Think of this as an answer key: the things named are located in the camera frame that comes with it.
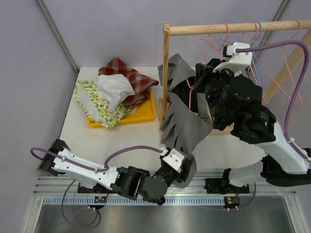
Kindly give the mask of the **grey skirt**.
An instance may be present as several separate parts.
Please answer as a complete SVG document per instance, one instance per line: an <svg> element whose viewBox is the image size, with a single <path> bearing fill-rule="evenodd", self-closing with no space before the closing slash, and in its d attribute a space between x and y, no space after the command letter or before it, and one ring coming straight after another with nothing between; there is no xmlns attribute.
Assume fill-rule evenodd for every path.
<svg viewBox="0 0 311 233"><path fill-rule="evenodd" d="M160 129L163 130L161 143L171 149L184 152L187 159L194 158L194 175L197 164L193 151L213 130L207 113L204 94L196 93L197 111L189 109L189 88L186 79L195 77L195 70L177 53L169 58L168 78L164 81L163 66L158 66L161 85L167 85L169 107Z"/></svg>

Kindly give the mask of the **red plaid skirt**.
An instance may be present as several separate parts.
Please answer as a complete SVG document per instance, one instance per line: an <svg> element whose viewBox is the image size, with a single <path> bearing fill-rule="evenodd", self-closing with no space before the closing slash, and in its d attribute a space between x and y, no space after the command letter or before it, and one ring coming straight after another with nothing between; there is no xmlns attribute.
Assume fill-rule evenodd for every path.
<svg viewBox="0 0 311 233"><path fill-rule="evenodd" d="M150 97L151 88L159 84L159 81L139 73L118 57L114 57L106 66L99 68L99 75L116 74L125 76L135 93L122 102L127 109L133 109L147 101Z"/></svg>

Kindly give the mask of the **blue hanger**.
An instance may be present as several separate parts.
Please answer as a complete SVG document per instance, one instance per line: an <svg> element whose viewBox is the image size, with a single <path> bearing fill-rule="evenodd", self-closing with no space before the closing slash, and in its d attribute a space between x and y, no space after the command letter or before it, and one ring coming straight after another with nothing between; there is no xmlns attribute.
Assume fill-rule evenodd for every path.
<svg viewBox="0 0 311 233"><path fill-rule="evenodd" d="M249 45L250 45L250 47L252 48L252 47L256 47L256 46L259 46L259 44L262 42L262 40L263 40L263 36L264 36L264 32L262 32L262 34L261 34L261 36L260 36L260 38L256 41L256 43L255 44L253 44L252 46L248 43L248 42L245 42L245 43L248 43ZM234 41L231 39L231 35L229 36L229 41L231 41L231 43L233 43ZM263 78L264 78L264 74L263 74L263 72L264 72L264 66L263 65L261 65L260 64L260 62L259 62L259 60L258 60L258 58L259 58L259 56L258 55L254 55L253 54L253 57L252 57L253 59L254 59L254 62L255 62L255 65L256 65L256 68L257 68L257 72L258 72L258 77L260 78L260 84L259 85L261 85L261 84L263 84ZM253 74L251 73L251 70L250 70L250 67L248 67L247 69L246 69L246 75L251 75L251 78L254 80L254 77L253 77Z"/></svg>

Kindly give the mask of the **white skirt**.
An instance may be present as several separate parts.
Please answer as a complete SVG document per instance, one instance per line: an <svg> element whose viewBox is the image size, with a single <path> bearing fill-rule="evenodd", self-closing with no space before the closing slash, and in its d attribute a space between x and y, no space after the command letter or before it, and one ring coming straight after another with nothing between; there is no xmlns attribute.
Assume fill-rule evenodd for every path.
<svg viewBox="0 0 311 233"><path fill-rule="evenodd" d="M135 94L129 80L122 74L99 75L94 83L98 97L109 102L110 112L115 112L120 103Z"/></svg>

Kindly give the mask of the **lemon print skirt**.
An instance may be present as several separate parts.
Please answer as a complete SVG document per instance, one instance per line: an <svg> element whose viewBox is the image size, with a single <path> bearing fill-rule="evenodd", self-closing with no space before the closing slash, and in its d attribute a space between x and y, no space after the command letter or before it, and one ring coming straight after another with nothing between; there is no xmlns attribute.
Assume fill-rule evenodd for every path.
<svg viewBox="0 0 311 233"><path fill-rule="evenodd" d="M93 81L77 81L73 96L89 119L108 129L115 127L128 112L121 103L111 112L110 102L99 98Z"/></svg>

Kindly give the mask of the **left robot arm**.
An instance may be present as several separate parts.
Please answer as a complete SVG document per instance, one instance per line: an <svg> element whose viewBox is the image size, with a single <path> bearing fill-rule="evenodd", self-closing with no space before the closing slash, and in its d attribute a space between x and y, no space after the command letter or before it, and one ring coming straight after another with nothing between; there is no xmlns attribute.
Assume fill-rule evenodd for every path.
<svg viewBox="0 0 311 233"><path fill-rule="evenodd" d="M132 150L157 152L160 168L151 175L149 171L133 166L108 165L116 156ZM192 154L171 148L132 146L113 153L103 164L78 156L60 139L56 139L48 150L31 148L30 153L41 161L38 170L42 172L53 176L65 174L95 193L106 189L130 200L142 196L144 201L157 205L165 203L171 185L187 187L197 171Z"/></svg>

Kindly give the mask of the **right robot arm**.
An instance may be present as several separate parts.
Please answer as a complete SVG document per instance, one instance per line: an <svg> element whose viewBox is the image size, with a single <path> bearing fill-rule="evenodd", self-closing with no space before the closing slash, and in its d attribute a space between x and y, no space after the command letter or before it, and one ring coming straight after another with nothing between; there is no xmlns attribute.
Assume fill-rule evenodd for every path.
<svg viewBox="0 0 311 233"><path fill-rule="evenodd" d="M195 90L205 95L213 128L223 131L233 126L231 135L264 150L258 162L241 168L227 168L221 178L207 178L209 194L248 193L248 186L267 182L278 187L308 185L311 170L309 148L292 147L274 114L261 103L262 88L249 78L225 68L222 60L196 64Z"/></svg>

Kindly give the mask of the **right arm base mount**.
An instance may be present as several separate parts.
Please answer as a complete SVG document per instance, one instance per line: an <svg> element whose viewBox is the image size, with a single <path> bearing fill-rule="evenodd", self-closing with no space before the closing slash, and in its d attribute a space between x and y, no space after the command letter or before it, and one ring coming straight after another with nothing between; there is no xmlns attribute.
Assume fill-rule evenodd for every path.
<svg viewBox="0 0 311 233"><path fill-rule="evenodd" d="M205 189L208 194L249 194L250 184L265 181L261 170L260 166L227 168L221 178L206 178Z"/></svg>

